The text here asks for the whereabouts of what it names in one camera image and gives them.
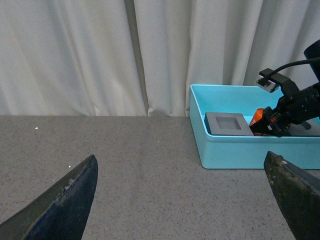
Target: speckled gray surface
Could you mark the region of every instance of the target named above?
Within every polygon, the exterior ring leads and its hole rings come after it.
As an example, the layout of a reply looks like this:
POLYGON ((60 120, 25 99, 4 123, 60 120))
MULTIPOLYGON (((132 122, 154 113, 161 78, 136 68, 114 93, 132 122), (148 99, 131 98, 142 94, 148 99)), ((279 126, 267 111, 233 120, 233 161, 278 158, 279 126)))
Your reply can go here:
POLYGON ((0 222, 94 154, 83 240, 294 239, 265 172, 202 168, 187 117, 0 116, 0 126, 0 222))

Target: curtain fold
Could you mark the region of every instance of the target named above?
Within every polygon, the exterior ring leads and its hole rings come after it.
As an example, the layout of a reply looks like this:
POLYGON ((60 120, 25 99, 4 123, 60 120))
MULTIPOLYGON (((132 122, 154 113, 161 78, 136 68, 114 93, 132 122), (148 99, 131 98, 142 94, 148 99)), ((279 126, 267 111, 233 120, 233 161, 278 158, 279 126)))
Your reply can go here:
MULTIPOLYGON (((0 2, 0 115, 188 116, 191 84, 305 59, 317 0, 0 2)), ((307 65, 281 73, 299 88, 307 65)))

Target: orange object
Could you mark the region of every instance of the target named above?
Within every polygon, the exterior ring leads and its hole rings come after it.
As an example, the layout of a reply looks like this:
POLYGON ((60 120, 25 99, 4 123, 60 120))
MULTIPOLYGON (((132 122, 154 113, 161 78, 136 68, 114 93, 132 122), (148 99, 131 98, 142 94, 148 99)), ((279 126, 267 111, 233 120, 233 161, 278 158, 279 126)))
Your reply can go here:
MULTIPOLYGON (((262 119, 263 114, 264 114, 264 108, 258 108, 258 109, 255 111, 255 113, 254 113, 254 115, 253 115, 253 117, 252 117, 252 119, 251 119, 251 121, 250 121, 249 126, 252 126, 252 125, 255 124, 256 122, 258 122, 260 119, 262 119)), ((265 134, 265 133, 260 133, 260 132, 253 132, 253 134, 254 134, 255 136, 267 136, 267 134, 265 134)))
POLYGON ((260 119, 262 119, 262 115, 264 114, 264 108, 258 108, 256 111, 255 111, 255 113, 254 113, 254 115, 253 115, 253 117, 252 117, 252 119, 251 119, 251 121, 250 121, 250 124, 249 124, 249 126, 252 126, 253 124, 255 124, 256 122, 258 122, 260 119))

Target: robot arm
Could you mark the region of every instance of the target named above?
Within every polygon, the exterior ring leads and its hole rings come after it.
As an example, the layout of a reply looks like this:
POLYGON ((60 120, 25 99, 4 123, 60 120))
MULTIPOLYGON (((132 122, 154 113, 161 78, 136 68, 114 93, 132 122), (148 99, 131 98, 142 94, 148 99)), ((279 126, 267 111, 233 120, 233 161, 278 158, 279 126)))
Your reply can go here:
POLYGON ((287 67, 310 64, 320 81, 320 40, 309 46, 304 54, 307 58, 313 58, 292 62, 274 71, 267 68, 259 73, 262 76, 256 81, 259 87, 270 93, 280 87, 283 96, 274 109, 268 106, 263 110, 262 119, 250 126, 253 132, 281 137, 287 133, 291 124, 301 124, 308 129, 311 126, 305 121, 320 116, 320 82, 299 90, 290 78, 278 73, 287 67))

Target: plastic storage bin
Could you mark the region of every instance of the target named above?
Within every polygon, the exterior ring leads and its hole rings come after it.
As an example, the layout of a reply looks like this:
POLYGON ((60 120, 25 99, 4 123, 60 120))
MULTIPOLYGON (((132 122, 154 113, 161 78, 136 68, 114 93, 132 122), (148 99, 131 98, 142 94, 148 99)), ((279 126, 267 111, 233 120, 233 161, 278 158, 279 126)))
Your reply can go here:
POLYGON ((257 86, 190 87, 190 120, 201 164, 206 169, 263 169, 268 151, 302 169, 320 169, 318 136, 221 136, 207 132, 206 112, 241 113, 249 123, 256 109, 274 108, 282 96, 257 86))

